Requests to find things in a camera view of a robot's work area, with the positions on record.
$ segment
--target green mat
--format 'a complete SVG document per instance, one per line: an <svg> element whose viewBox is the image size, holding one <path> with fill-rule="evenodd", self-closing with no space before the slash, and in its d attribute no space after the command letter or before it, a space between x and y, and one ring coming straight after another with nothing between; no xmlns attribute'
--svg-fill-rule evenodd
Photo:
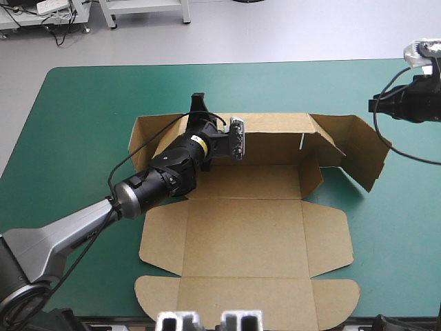
<svg viewBox="0 0 441 331"><path fill-rule="evenodd" d="M367 100L403 60L198 66L55 68L32 108L0 179L0 232L37 227L109 193L112 166L127 155L142 114L187 112L205 92L212 112L357 114L371 123ZM411 74L403 77L409 81ZM441 159L441 126L380 116L396 146ZM133 173L126 164L115 180ZM324 278L350 278L362 295L355 316L434 316L441 298L441 168L389 154L367 194L337 168L308 201L348 215L355 261ZM48 308L80 315L141 316L134 282L167 273L138 257L143 217L107 229Z"/></svg>

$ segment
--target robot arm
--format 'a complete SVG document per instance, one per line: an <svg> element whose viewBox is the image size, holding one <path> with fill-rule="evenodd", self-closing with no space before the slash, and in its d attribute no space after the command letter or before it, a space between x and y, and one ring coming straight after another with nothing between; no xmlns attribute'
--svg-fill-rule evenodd
<svg viewBox="0 0 441 331"><path fill-rule="evenodd" d="M203 96L193 94L185 132L156 155L148 169L116 184L115 197L42 228L0 234L0 327L35 313L51 283L63 276L67 256L91 239L106 218L106 226L121 218L134 219L168 197L187 194L196 187L198 171L207 170L213 158L242 159L243 121L231 118L229 130L219 130Z"/></svg>
<svg viewBox="0 0 441 331"><path fill-rule="evenodd" d="M432 66L432 74L416 75L410 84L384 93L376 111L414 123L441 121L441 39L414 41L404 49L404 59L411 68ZM370 112L379 96L369 100Z"/></svg>

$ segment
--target unfolded cardboard box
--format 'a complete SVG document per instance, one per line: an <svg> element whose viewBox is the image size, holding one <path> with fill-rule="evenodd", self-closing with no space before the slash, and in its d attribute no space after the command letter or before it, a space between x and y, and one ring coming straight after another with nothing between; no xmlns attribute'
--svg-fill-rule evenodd
<svg viewBox="0 0 441 331"><path fill-rule="evenodd" d="M244 160L214 160L188 200L147 213L141 259L181 277L140 277L139 303L153 319L195 310L210 329L222 311L236 309L262 310L266 330L338 325L357 305L358 284L312 278L353 261L347 218L302 198L322 183L320 166L341 167L370 191L388 148L356 116L234 115L245 120ZM130 150L176 117L139 117ZM146 168L185 125L144 148L135 168Z"/></svg>

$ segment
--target power strip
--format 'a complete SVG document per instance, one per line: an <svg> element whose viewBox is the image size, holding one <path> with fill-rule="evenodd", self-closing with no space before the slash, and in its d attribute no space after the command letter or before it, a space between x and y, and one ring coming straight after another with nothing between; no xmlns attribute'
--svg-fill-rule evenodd
<svg viewBox="0 0 441 331"><path fill-rule="evenodd" d="M38 2L37 13L38 15L46 15L67 7L69 7L69 0L45 0Z"/></svg>

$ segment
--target gray floor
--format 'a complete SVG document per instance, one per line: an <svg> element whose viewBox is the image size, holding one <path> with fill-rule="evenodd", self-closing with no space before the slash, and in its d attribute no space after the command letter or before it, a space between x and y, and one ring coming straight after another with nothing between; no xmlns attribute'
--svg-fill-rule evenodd
<svg viewBox="0 0 441 331"><path fill-rule="evenodd" d="M0 41L0 174L54 67L396 58L441 34L439 0L196 0L190 11L189 25L179 12L151 13L120 16L109 30L94 3L92 33L63 48L42 30Z"/></svg>

